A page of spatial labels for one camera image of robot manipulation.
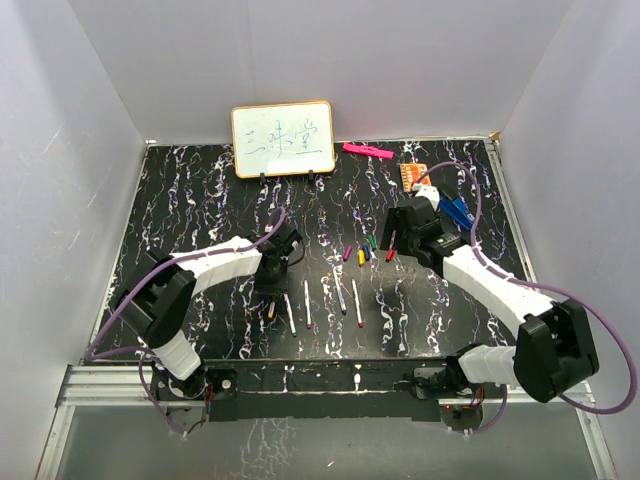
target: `pink highlighter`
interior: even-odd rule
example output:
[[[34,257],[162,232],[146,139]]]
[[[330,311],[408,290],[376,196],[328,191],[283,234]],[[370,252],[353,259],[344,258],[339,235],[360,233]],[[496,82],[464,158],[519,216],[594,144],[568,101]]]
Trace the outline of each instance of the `pink highlighter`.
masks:
[[[359,153],[360,155],[368,155],[371,157],[385,158],[391,160],[393,158],[393,152],[391,150],[380,150],[375,147],[367,147],[364,145],[354,145],[353,143],[345,142],[342,144],[342,149],[349,153]]]

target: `gray wall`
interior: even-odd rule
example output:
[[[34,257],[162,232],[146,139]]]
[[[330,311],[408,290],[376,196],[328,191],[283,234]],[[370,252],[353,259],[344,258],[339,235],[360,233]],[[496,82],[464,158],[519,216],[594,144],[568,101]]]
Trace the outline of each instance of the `gray wall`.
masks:
[[[640,359],[640,4],[577,1],[503,134],[507,183],[533,266],[591,299]],[[594,325],[598,404],[625,395],[621,354]],[[622,479],[638,478],[640,402],[601,417]]]
[[[570,0],[70,0],[133,121],[231,138],[238,105],[328,100],[338,140],[502,130]]]
[[[144,142],[65,0],[0,2],[0,478],[33,478]]]

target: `whiteboard frame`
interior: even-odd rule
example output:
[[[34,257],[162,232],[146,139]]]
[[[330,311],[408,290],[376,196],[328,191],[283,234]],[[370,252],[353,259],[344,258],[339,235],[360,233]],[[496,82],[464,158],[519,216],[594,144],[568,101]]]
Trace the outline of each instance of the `whiteboard frame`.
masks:
[[[313,173],[333,172],[336,169],[336,151],[334,148],[334,141],[333,141],[333,116],[331,112],[331,104],[326,100],[316,100],[313,102],[276,103],[272,105],[247,105],[244,107],[235,107],[233,110],[231,110],[231,138],[233,141],[233,166],[238,178],[242,178],[242,179],[260,178],[261,175],[240,175],[240,173],[238,172],[238,157],[236,156],[236,132],[233,125],[233,113],[236,110],[247,109],[247,108],[255,109],[255,108],[271,108],[271,107],[292,107],[297,105],[319,105],[319,104],[326,105],[329,108],[329,135],[331,135],[331,159],[333,160],[333,166],[327,170],[313,170]],[[280,173],[269,173],[269,174],[265,173],[264,176],[280,177],[282,175],[307,175],[308,173],[309,171],[307,170],[306,172],[280,172]]]

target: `floor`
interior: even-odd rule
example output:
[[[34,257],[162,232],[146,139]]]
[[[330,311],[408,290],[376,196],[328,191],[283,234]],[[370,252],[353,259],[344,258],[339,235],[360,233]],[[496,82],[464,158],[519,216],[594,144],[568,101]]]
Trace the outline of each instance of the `floor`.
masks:
[[[269,302],[254,294],[251,278],[237,278],[198,295],[184,323],[187,337],[206,359],[326,359],[442,356],[480,342],[513,338],[469,295],[448,285],[412,258],[386,263],[381,252],[359,267],[342,255],[373,234],[378,242],[386,210],[405,198],[399,164],[427,165],[455,160],[480,180],[482,247],[503,268],[523,276],[507,215],[483,140],[372,142],[395,152],[393,160],[354,156],[336,144],[332,175],[241,180],[229,145],[161,146],[147,152],[140,184],[117,262],[112,290],[148,246],[166,252],[208,247],[235,235],[262,229],[275,206],[283,206],[303,235],[306,257],[289,270],[289,296],[298,337],[286,315],[267,318]],[[473,204],[476,192],[464,174],[444,169],[432,176]],[[458,227],[449,222],[447,228]],[[332,268],[341,273],[347,305],[351,278],[358,284],[364,328],[355,310],[340,312]],[[309,282],[313,327],[305,328],[302,281]],[[105,312],[106,320],[109,310]],[[99,350],[136,343],[133,332],[116,325]]]
[[[564,403],[514,403],[495,428],[470,439],[448,434],[437,424],[402,418],[285,418],[207,424],[181,441],[167,435],[152,408],[77,408],[57,479],[114,478],[593,480],[597,476],[575,411]]]

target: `whiteboard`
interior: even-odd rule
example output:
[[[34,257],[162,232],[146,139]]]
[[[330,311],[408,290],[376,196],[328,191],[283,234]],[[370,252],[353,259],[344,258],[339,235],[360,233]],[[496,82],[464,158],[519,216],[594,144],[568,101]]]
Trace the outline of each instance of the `whiteboard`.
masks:
[[[231,112],[240,178],[331,172],[335,168],[327,102],[237,107]]]

